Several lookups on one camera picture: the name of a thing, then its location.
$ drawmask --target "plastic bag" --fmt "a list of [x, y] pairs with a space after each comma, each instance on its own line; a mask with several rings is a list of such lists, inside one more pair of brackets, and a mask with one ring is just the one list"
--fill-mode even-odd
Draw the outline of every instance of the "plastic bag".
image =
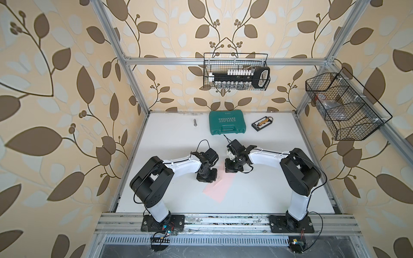
[[338, 103], [335, 100], [318, 98], [329, 114], [330, 118], [333, 120], [347, 120], [344, 105]]

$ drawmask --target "metal grate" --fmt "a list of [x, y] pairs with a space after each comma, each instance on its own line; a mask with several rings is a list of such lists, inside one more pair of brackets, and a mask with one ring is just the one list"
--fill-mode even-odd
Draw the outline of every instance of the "metal grate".
[[204, 53], [203, 88], [266, 90], [271, 79], [267, 57], [267, 54], [255, 53]]
[[[152, 235], [111, 234], [105, 244], [149, 245]], [[288, 246], [288, 237], [283, 236], [210, 236], [178, 235], [170, 236], [170, 245], [176, 246]]]
[[[365, 96], [358, 94], [346, 81], [346, 74], [349, 73], [343, 74], [341, 70], [310, 78], [306, 80], [306, 92], [335, 140], [361, 141], [390, 120], [392, 115], [367, 89], [364, 89]], [[365, 98], [378, 103], [389, 118], [377, 114]]]

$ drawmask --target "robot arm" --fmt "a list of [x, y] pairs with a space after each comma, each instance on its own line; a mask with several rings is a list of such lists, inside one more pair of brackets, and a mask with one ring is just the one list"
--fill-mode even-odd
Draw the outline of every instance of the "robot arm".
[[245, 148], [237, 140], [233, 140], [227, 147], [230, 157], [225, 160], [227, 173], [242, 172], [244, 164], [264, 164], [282, 169], [293, 190], [287, 216], [296, 221], [306, 217], [311, 190], [317, 185], [321, 173], [301, 149], [281, 152], [258, 149], [254, 145]]
[[[173, 176], [197, 173], [200, 182], [213, 182], [217, 170], [212, 168], [218, 161], [217, 153], [209, 148], [206, 152], [192, 152], [190, 156], [175, 160], [150, 158], [130, 183], [131, 189], [142, 200], [157, 222], [168, 217], [169, 210], [162, 201]], [[150, 175], [157, 175], [153, 180]]]

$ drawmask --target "black mounting plate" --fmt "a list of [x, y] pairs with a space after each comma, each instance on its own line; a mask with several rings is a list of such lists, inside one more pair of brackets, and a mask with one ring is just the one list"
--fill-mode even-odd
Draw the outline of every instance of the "black mounting plate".
[[[170, 222], [173, 222], [174, 229], [173, 231], [182, 232], [185, 225], [185, 216], [184, 215], [171, 215]], [[142, 232], [158, 232], [162, 231], [162, 223], [157, 222], [154, 217], [151, 215], [143, 216], [142, 226], [140, 230]]]
[[299, 221], [299, 226], [296, 230], [291, 231], [287, 228], [287, 217], [285, 215], [269, 215], [268, 220], [270, 221], [271, 233], [314, 233], [313, 223], [309, 216], [306, 216], [301, 221]]

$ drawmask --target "hanging wire basket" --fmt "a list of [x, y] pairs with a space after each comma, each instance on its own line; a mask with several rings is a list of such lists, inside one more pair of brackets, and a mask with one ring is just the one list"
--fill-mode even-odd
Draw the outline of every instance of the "hanging wire basket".
[[204, 89], [266, 90], [267, 54], [204, 53]]
[[364, 95], [358, 93], [348, 81], [351, 73], [343, 69], [306, 80], [306, 92], [335, 140], [361, 141], [393, 116], [352, 76], [363, 87]]

